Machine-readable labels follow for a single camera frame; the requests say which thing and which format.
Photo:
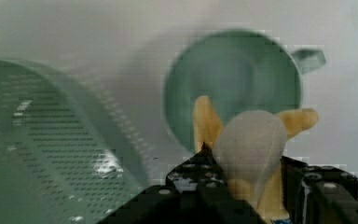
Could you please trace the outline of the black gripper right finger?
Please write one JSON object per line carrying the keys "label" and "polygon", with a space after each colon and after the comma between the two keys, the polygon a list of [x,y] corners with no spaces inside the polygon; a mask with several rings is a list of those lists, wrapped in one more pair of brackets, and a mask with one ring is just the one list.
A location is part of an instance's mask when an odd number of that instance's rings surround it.
{"label": "black gripper right finger", "polygon": [[283,204],[293,224],[358,224],[358,177],[282,157]]}

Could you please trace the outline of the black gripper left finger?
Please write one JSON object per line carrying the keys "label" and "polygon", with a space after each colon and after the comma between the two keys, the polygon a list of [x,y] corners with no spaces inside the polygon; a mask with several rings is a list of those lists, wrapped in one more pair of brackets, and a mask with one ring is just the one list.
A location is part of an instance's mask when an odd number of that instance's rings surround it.
{"label": "black gripper left finger", "polygon": [[266,224],[228,192],[207,145],[173,168],[163,185],[144,189],[97,224]]}

